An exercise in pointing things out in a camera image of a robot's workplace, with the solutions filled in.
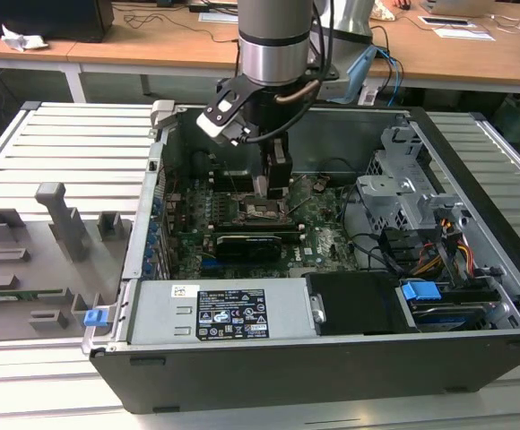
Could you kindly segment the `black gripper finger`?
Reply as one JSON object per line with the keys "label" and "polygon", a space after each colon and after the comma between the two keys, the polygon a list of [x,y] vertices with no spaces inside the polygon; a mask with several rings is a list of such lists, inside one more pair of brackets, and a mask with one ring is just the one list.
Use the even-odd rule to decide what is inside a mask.
{"label": "black gripper finger", "polygon": [[269,140],[263,150],[267,197],[269,199],[282,198],[287,193],[293,167],[289,153],[289,136],[283,133]]}

